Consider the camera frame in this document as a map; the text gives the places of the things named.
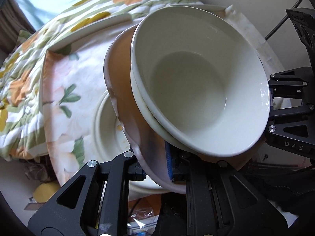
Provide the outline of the yellow box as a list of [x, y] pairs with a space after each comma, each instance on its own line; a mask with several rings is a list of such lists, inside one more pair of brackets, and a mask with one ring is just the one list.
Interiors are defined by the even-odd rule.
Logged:
[[33, 192], [32, 197], [38, 203], [47, 202], [58, 190], [60, 185], [57, 181], [42, 183]]

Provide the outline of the cream bowl with duck print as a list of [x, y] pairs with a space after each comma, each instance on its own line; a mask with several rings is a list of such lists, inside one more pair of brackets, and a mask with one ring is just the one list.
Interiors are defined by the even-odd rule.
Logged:
[[181, 150], [191, 152], [195, 155], [200, 156], [201, 155], [200, 153], [198, 153], [197, 151], [195, 151], [193, 149], [190, 149], [189, 147], [185, 146], [184, 144], [182, 144], [181, 142], [176, 140], [170, 133], [168, 133], [162, 127], [162, 125], [153, 116], [153, 114], [151, 113], [151, 111], [147, 107], [147, 105], [146, 105], [146, 103], [145, 103], [145, 101], [144, 101], [144, 99], [140, 93], [140, 90], [137, 86], [136, 79], [135, 79], [135, 76], [133, 73], [132, 65], [130, 67], [130, 83], [131, 83], [132, 94], [133, 94], [134, 100], [136, 102], [136, 105], [137, 105], [140, 113], [144, 117], [145, 121], [147, 122], [147, 124], [149, 124], [149, 126], [153, 129], [153, 131], [155, 131], [155, 133], [157, 133], [160, 137], [162, 137], [166, 142], [168, 142], [172, 146], [175, 146]]

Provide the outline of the white ribbed bowl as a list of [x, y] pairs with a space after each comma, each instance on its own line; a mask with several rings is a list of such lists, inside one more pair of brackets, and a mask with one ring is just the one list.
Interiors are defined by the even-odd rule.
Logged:
[[140, 93], [176, 140], [211, 157], [233, 157], [263, 135], [270, 90], [256, 50], [205, 10], [170, 6], [134, 31], [131, 65]]

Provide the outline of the large duck print plate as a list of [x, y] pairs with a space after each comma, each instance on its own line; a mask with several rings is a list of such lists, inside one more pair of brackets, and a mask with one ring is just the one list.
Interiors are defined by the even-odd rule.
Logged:
[[[92, 125], [92, 136], [100, 163], [111, 161], [130, 149], [130, 144], [113, 109], [108, 92], [101, 96], [96, 106]], [[129, 191], [132, 195], [157, 195], [168, 192], [153, 182], [149, 176], [146, 176], [144, 181], [130, 182]]]

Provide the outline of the brown drape curtain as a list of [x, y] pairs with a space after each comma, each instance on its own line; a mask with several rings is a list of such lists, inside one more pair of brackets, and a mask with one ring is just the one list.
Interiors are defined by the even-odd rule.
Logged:
[[19, 32], [25, 30], [36, 32], [31, 23], [21, 11], [16, 0], [6, 0], [1, 7], [1, 50], [9, 54], [16, 45]]

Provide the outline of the pink square bowl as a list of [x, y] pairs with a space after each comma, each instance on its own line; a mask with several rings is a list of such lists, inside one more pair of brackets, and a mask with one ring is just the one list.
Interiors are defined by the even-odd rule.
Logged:
[[164, 139], [147, 124], [133, 97], [130, 49], [136, 28], [132, 26], [119, 34], [107, 50], [104, 60], [106, 87], [125, 137], [147, 177], [166, 191], [185, 194], [186, 185], [173, 183], [169, 178]]

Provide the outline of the floral green striped quilt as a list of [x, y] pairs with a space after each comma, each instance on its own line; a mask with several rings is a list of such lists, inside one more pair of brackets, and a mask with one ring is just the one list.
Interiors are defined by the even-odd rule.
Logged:
[[46, 155], [40, 85], [47, 49], [91, 23], [127, 14], [139, 19], [156, 9], [198, 0], [81, 0], [36, 33], [21, 31], [1, 68], [1, 158], [33, 159]]

